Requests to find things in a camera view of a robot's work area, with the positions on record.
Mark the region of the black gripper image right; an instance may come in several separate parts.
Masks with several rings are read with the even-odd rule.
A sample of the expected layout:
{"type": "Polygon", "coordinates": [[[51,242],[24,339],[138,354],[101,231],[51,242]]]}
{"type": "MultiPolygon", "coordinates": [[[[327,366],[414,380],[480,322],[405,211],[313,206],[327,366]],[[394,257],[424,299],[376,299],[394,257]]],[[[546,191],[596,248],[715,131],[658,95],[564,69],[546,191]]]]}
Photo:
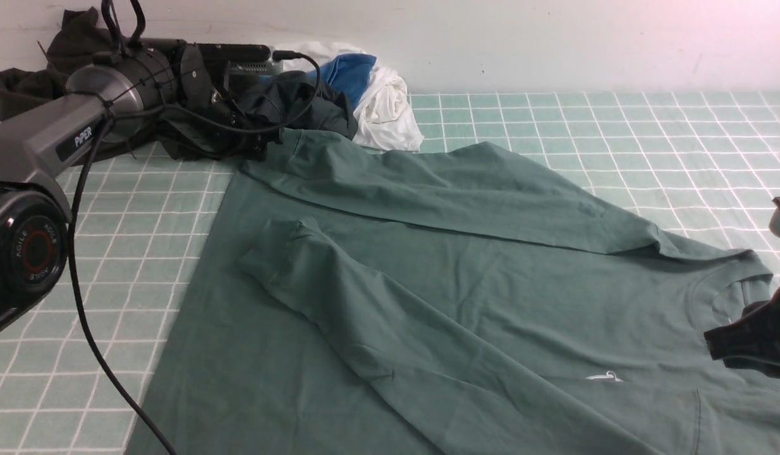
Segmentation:
{"type": "Polygon", "coordinates": [[[705,331],[710,356],[732,370],[753,370],[780,379],[780,285],[767,301],[757,301],[728,325],[705,331]]]}

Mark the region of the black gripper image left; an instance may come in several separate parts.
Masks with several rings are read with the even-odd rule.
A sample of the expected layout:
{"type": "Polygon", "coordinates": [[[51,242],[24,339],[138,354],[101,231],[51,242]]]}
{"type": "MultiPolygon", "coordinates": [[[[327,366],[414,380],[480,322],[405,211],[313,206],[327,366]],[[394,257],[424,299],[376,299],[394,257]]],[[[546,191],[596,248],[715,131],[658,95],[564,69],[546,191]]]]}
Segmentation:
{"type": "Polygon", "coordinates": [[[158,43],[179,78],[176,106],[156,126],[156,139],[172,159],[265,159],[268,144],[283,141],[283,129],[257,126],[236,104],[260,76],[211,76],[197,44],[158,43]]]}

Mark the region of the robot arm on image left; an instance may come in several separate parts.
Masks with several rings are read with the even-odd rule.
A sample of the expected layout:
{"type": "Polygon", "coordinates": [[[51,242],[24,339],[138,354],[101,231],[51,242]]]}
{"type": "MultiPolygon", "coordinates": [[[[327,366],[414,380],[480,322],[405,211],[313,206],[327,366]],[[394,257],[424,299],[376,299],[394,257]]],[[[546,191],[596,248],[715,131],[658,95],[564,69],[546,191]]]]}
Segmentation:
{"type": "Polygon", "coordinates": [[[57,178],[104,142],[127,142],[164,106],[206,107],[214,82],[272,68],[265,44],[151,39],[98,52],[57,100],[0,122],[0,333],[55,287],[71,248],[57,178]]]}

